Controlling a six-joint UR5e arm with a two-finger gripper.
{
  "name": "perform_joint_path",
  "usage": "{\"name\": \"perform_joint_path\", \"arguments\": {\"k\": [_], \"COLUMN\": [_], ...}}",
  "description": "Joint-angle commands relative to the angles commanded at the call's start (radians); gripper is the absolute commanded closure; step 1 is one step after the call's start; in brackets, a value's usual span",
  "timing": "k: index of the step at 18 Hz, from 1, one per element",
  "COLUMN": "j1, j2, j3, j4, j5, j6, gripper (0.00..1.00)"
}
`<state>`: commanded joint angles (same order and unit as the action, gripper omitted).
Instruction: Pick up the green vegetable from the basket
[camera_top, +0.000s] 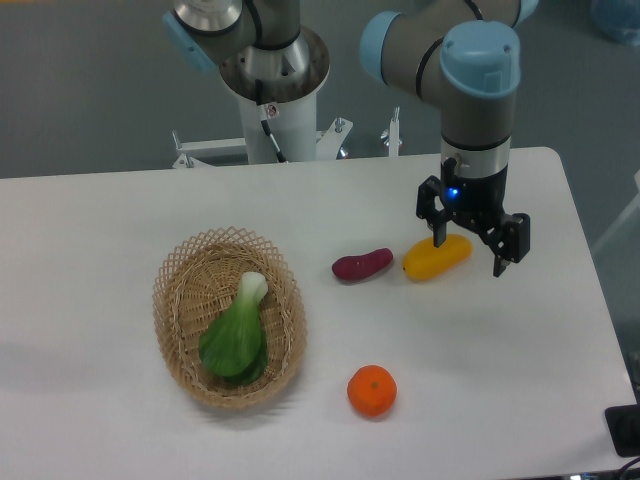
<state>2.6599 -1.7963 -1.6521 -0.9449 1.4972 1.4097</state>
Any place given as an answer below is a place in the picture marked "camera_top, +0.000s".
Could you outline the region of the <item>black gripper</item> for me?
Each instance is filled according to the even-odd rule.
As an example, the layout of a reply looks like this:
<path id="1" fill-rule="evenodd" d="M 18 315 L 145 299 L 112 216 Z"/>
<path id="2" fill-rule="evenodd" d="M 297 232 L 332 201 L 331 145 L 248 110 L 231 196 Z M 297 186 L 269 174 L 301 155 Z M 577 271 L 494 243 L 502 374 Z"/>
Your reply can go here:
<path id="1" fill-rule="evenodd" d="M 440 179 L 430 176 L 418 187 L 416 216 L 426 221 L 435 248 L 446 241 L 449 221 L 479 235 L 494 255 L 493 276 L 498 278 L 530 251 L 530 216 L 504 211 L 507 167 L 488 177 L 466 178 L 455 173 L 456 166 L 454 158 L 447 158 Z"/>

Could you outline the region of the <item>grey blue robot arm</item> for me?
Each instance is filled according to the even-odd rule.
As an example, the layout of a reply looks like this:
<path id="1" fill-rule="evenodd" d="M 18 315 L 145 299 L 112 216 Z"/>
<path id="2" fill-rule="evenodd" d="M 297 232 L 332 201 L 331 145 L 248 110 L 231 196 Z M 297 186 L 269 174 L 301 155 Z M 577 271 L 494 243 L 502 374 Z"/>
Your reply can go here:
<path id="1" fill-rule="evenodd" d="M 521 80 L 516 27 L 533 1 L 435 1 L 415 15 L 385 11 L 360 38 L 363 69 L 440 113 L 441 167 L 418 189 L 416 214 L 445 242 L 449 223 L 492 251 L 493 272 L 521 261 L 530 219 L 504 210 L 511 133 Z M 322 39 L 296 1 L 176 1 L 169 38 L 201 71 L 216 69 L 244 110 L 253 163 L 315 160 L 313 104 L 330 68 Z"/>

